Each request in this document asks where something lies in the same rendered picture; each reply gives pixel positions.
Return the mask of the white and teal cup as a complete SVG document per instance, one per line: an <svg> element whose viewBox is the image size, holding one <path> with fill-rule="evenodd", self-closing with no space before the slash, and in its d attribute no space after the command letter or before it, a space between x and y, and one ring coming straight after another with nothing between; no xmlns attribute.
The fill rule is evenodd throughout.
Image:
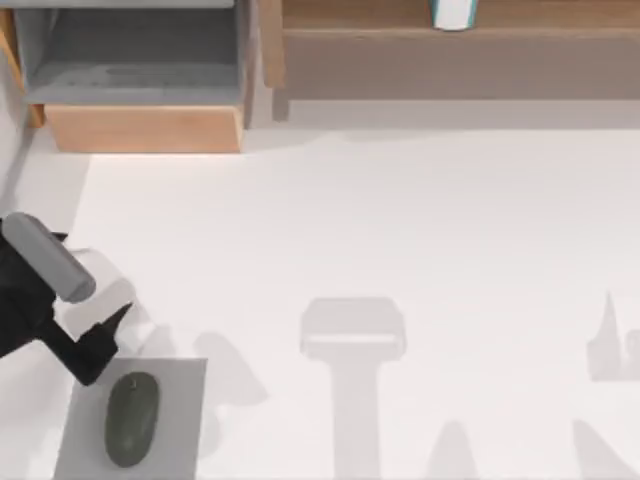
<svg viewBox="0 0 640 480"><path fill-rule="evenodd" d="M432 25L442 31L463 31L474 26L478 0L429 0Z"/></svg>

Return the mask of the wooden cupboard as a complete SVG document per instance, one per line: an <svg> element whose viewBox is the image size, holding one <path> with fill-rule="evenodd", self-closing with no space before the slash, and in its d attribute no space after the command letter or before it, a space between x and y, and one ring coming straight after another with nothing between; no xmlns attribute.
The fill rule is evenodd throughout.
<svg viewBox="0 0 640 480"><path fill-rule="evenodd" d="M22 77L16 26L12 9L0 8L0 47L7 57L13 83L18 88L19 93L24 95L25 87ZM28 126L31 128L43 127L46 121L44 106L42 104L27 103L26 107Z"/></svg>

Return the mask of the dark grey computer mouse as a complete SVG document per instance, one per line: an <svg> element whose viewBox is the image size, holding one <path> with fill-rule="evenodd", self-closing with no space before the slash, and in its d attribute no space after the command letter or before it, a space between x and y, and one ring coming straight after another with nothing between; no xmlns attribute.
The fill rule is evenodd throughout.
<svg viewBox="0 0 640 480"><path fill-rule="evenodd" d="M151 450L159 418L160 385L148 372L134 371L116 380L106 404L104 445L119 468L140 464Z"/></svg>

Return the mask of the open wooden shelf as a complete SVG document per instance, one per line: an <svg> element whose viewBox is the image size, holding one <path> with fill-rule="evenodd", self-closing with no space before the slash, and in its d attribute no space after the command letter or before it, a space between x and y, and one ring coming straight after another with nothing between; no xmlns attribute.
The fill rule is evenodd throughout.
<svg viewBox="0 0 640 480"><path fill-rule="evenodd" d="M302 101L640 101L640 0L256 0L274 113Z"/></svg>

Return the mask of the grey mouse pad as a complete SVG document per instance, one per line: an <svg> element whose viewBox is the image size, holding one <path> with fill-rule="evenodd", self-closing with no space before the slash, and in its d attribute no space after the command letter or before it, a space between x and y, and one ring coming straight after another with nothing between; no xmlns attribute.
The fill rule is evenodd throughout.
<svg viewBox="0 0 640 480"><path fill-rule="evenodd" d="M129 468L116 465L105 445L109 394L122 376L143 372L159 384L158 420L150 449ZM54 480L195 480L206 361L117 358L96 384L73 388Z"/></svg>

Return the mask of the pale wooden drawer front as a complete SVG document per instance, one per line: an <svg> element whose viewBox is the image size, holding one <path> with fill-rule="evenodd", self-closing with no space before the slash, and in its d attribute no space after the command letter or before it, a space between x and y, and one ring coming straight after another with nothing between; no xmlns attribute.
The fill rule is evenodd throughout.
<svg viewBox="0 0 640 480"><path fill-rule="evenodd" d="M44 107L54 140L72 153L238 153L241 106L56 105Z"/></svg>

